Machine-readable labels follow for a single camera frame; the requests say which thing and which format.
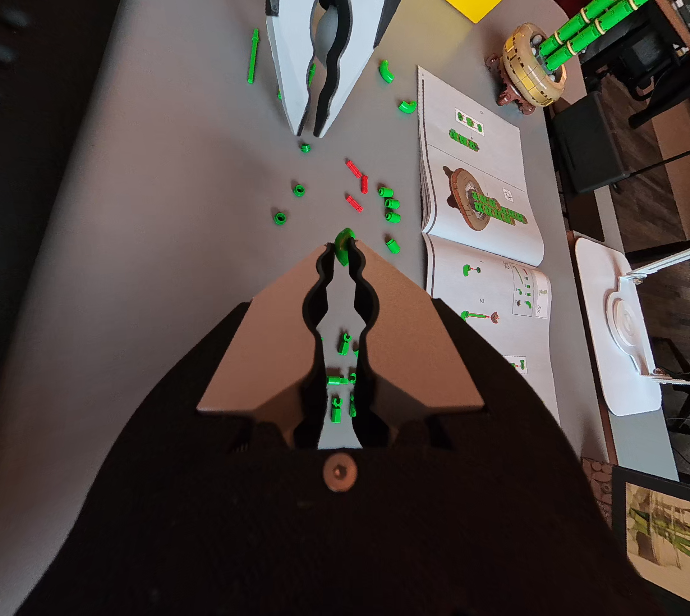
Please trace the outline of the white stand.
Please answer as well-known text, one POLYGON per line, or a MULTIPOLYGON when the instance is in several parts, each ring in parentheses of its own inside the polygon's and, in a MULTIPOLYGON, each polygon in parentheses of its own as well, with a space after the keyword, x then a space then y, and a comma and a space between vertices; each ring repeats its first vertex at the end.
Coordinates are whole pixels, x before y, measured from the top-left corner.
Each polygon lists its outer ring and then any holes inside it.
POLYGON ((689 381, 657 367, 637 286, 649 275, 689 260, 689 250, 632 269, 621 252, 580 236, 574 254, 608 410, 618 417, 659 410, 661 383, 686 386, 689 381))

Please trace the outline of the scatter of green lego clips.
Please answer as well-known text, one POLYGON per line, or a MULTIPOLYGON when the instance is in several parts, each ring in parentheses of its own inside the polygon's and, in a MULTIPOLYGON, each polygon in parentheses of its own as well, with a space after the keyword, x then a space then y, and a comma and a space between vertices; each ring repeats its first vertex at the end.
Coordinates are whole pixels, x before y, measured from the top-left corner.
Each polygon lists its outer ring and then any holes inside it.
POLYGON ((358 348, 353 337, 342 332, 336 341, 335 364, 326 364, 326 415, 329 425, 340 425, 357 415, 355 384, 358 348))

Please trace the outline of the lego bamboo model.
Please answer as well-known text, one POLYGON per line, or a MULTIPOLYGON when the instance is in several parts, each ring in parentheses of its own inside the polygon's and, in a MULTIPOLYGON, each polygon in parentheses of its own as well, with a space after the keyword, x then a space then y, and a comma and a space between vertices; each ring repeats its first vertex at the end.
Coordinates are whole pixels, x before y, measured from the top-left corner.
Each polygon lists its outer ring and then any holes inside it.
POLYGON ((502 53, 485 61, 488 69, 497 69, 504 85, 497 105, 516 102, 523 114, 530 115, 536 108, 556 103, 565 90, 567 61, 648 1, 592 0, 547 37, 534 24, 518 26, 506 39, 502 53))

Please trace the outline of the green curved lego piece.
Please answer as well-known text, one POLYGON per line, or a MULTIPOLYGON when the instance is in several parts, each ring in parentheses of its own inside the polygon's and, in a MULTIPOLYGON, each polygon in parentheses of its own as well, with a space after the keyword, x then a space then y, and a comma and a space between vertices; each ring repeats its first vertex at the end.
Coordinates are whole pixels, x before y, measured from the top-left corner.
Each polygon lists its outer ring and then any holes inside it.
POLYGON ((349 241, 356 240, 355 232, 346 227, 338 233, 333 242, 335 249, 335 258, 339 261, 342 266, 349 265, 349 241))

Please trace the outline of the lego instruction booklet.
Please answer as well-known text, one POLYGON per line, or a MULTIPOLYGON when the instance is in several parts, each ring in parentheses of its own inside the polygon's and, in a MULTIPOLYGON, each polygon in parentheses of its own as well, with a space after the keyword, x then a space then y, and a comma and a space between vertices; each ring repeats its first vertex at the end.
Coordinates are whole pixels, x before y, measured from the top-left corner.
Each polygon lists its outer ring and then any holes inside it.
POLYGON ((551 283, 519 129, 418 67, 427 292, 530 384, 559 422, 549 350, 551 283))

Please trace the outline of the black office chair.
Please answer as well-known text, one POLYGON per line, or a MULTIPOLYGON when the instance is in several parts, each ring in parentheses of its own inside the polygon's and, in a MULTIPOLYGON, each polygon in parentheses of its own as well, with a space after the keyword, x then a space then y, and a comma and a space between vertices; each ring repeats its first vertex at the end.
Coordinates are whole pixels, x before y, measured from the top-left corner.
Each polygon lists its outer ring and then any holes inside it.
POLYGON ((638 102, 647 106, 628 120, 638 128, 689 99, 689 48, 655 2, 633 12, 593 42, 580 56, 589 93, 614 76, 638 102))

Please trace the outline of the black computer case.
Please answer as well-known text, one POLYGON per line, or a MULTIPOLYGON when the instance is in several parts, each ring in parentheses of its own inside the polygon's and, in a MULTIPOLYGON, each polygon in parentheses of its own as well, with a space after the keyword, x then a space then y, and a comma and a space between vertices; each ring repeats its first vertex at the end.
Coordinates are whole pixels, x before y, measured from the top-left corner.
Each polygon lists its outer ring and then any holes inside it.
POLYGON ((551 121, 558 169, 573 195, 588 194, 628 178, 602 107, 602 93, 588 93, 551 121))

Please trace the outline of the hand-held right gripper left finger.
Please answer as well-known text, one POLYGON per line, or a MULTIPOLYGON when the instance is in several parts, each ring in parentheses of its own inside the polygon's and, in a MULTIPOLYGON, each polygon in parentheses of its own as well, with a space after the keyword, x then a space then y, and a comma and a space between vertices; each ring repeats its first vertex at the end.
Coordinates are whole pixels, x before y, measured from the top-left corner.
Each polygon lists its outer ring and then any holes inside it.
POLYGON ((320 245, 253 297, 197 412, 272 423, 295 445, 304 389, 323 353, 320 319, 309 316, 308 302, 330 283, 333 262, 334 245, 320 245))

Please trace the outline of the black lego set box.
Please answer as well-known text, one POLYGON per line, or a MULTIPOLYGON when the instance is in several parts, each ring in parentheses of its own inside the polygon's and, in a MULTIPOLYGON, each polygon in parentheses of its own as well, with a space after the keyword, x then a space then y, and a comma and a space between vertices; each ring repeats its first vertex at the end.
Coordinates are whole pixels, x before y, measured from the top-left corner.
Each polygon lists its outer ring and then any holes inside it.
POLYGON ((604 519, 667 615, 689 614, 689 477, 581 459, 604 519))

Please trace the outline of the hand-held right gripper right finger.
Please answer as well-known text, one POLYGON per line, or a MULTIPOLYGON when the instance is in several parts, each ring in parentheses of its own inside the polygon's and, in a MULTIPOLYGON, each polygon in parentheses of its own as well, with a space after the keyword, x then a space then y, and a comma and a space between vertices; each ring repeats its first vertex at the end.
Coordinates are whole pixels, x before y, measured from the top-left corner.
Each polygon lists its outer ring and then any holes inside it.
POLYGON ((348 241, 359 337, 354 429, 364 448, 385 448, 404 425, 484 409, 431 297, 360 240, 348 241))

